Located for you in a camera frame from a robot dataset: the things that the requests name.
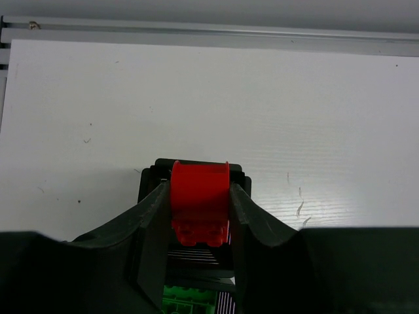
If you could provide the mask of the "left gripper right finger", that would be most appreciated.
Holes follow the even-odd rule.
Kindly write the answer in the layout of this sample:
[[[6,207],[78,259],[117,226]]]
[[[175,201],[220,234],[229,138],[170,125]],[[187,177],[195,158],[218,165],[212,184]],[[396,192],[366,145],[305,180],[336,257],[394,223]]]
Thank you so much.
[[[230,187],[240,313],[417,313],[417,228],[294,230]]]

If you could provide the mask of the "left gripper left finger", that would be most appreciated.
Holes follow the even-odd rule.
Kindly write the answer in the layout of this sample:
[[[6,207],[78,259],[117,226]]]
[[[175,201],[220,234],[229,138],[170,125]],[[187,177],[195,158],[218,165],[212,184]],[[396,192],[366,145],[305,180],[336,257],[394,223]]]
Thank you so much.
[[[160,313],[170,185],[73,241],[1,234],[2,313]]]

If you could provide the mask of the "red round flower lego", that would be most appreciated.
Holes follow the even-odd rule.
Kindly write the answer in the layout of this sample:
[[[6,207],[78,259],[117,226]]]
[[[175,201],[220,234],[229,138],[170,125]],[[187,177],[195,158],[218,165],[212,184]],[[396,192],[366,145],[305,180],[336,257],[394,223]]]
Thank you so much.
[[[172,228],[183,246],[220,247],[228,240],[230,165],[174,162],[170,179]]]

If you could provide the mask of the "green lego brick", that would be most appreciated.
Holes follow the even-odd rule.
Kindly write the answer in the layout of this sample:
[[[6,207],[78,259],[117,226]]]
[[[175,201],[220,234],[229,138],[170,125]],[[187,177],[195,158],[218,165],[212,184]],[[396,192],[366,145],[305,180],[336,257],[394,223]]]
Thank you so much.
[[[213,290],[166,285],[163,293],[162,313],[215,313],[217,299],[218,292]]]

